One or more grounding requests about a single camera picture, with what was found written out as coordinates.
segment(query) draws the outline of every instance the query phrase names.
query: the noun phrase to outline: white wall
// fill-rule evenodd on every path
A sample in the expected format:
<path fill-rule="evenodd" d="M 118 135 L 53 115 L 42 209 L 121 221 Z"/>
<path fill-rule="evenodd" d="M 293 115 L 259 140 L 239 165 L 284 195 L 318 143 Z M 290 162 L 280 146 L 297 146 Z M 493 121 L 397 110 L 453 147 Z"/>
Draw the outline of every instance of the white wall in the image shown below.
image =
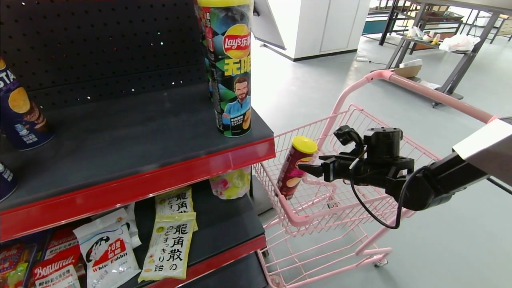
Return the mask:
<path fill-rule="evenodd" d="M 370 0 L 302 0 L 295 58 L 357 49 Z"/>
<path fill-rule="evenodd" d="M 275 23 L 281 33 L 286 50 L 273 47 L 283 54 L 295 57 L 298 19 L 301 13 L 301 0 L 268 0 Z"/>

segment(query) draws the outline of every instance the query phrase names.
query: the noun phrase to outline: red shelf edge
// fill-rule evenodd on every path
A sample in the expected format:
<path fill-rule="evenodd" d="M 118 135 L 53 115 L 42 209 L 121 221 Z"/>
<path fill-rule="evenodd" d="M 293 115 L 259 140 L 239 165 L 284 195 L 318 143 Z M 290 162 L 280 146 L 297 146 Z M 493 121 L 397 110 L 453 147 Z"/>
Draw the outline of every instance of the red shelf edge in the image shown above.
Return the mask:
<path fill-rule="evenodd" d="M 213 270 L 219 269 L 220 267 L 229 264 L 235 260 L 238 260 L 254 251 L 263 249 L 267 245 L 267 239 L 265 235 L 258 236 L 257 238 L 245 242 L 235 248 L 232 248 L 226 252 L 220 253 L 219 255 L 213 256 L 207 260 L 204 260 L 192 267 L 187 268 L 187 278 L 185 280 L 179 279 L 163 279 L 155 282 L 147 288 L 175 288 L 190 281 L 193 281 Z"/>
<path fill-rule="evenodd" d="M 6 210 L 0 213 L 0 242 L 108 211 L 274 157 L 272 137 Z"/>

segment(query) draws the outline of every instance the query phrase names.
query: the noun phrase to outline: pink shopping cart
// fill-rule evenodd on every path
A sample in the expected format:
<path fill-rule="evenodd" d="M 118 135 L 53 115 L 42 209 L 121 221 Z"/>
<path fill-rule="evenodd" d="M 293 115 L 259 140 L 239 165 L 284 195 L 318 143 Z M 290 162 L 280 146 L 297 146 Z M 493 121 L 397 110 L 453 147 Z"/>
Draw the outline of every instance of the pink shopping cart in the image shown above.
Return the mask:
<path fill-rule="evenodd" d="M 318 144 L 318 154 L 334 155 L 348 152 L 353 148 L 350 145 L 342 146 L 333 136 L 332 133 L 339 126 L 349 125 L 360 134 L 370 128 L 388 127 L 356 105 L 350 104 L 347 110 L 340 111 L 350 93 L 376 79 L 384 79 L 423 94 L 435 102 L 451 106 L 484 123 L 496 118 L 441 92 L 397 76 L 393 72 L 379 70 L 347 87 L 340 95 L 331 115 L 277 135 L 276 157 L 254 165 L 256 175 L 277 212 L 275 219 L 265 226 L 267 248 L 258 252 L 267 280 L 273 288 L 299 287 L 368 264 L 376 267 L 387 264 L 386 257 L 392 249 L 378 248 L 375 242 L 389 229 L 381 228 L 372 235 L 362 229 L 362 225 L 373 221 L 373 218 L 356 200 L 349 184 L 341 180 L 327 183 L 320 178 L 307 175 L 291 200 L 286 200 L 282 195 L 277 197 L 274 193 L 278 191 L 277 177 L 293 137 L 301 135 L 314 139 Z M 405 136 L 400 154 L 415 159 L 416 167 L 439 160 L 436 155 Z M 356 190 L 363 203 L 377 217 L 389 225 L 395 222 L 397 205 L 392 197 L 386 195 L 382 189 L 369 186 L 356 187 Z M 413 211 L 404 209 L 401 217 L 403 219 L 413 214 Z M 277 224 L 281 224 L 282 229 L 270 233 L 269 230 Z M 325 235 L 321 244 L 296 250 L 292 242 L 298 236 L 315 237 L 317 232 Z"/>

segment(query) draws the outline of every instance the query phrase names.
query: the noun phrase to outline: cart handle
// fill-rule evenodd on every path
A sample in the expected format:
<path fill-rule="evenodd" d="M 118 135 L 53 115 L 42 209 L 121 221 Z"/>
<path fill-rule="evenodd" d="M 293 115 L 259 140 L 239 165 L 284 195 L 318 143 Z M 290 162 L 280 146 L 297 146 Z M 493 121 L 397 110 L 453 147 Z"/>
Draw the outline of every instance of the cart handle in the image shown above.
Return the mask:
<path fill-rule="evenodd" d="M 482 111 L 474 106 L 471 106 L 465 102 L 462 102 L 460 100 L 457 100 L 451 96 L 448 96 L 442 92 L 439 92 L 437 90 L 431 89 L 427 86 L 421 85 L 417 82 L 414 82 L 412 80 L 409 80 L 407 78 L 401 77 L 396 75 L 394 72 L 389 70 L 377 70 L 373 71 L 372 73 L 364 76 L 361 80 L 357 81 L 356 83 L 350 85 L 349 87 L 346 87 L 345 90 L 341 93 L 338 100 L 336 101 L 336 104 L 334 105 L 334 109 L 331 112 L 331 115 L 337 114 L 341 111 L 343 104 L 345 103 L 345 100 L 350 95 L 350 93 L 354 92 L 355 90 L 363 87 L 364 85 L 375 81 L 377 79 L 384 79 L 386 81 L 389 81 L 391 83 L 397 84 L 399 86 L 402 86 L 406 89 L 409 89 L 411 91 L 414 91 L 418 94 L 424 95 L 435 102 L 443 103 L 447 106 L 450 106 L 456 110 L 459 110 L 460 112 L 467 114 L 476 120 L 482 121 L 484 123 L 489 123 L 494 119 L 497 119 L 497 116 L 494 116 L 492 114 L 489 114 L 485 111 Z M 332 127 L 334 126 L 336 119 L 335 117 L 331 117 L 321 134 L 321 137 L 318 142 L 318 146 L 322 147 L 324 144 L 324 141 L 327 134 L 331 131 Z"/>

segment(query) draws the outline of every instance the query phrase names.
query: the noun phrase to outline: man printed on can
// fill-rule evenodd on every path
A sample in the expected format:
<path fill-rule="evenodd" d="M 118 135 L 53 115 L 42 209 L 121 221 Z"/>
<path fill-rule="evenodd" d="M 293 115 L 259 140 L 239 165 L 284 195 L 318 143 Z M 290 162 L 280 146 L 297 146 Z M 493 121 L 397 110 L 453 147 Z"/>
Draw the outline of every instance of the man printed on can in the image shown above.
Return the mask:
<path fill-rule="evenodd" d="M 251 97 L 248 95 L 249 81 L 245 76 L 240 76 L 234 81 L 234 92 L 237 95 L 237 100 L 226 105 L 222 115 L 222 122 L 225 125 L 231 125 L 230 119 L 234 115 L 241 115 L 251 107 Z"/>

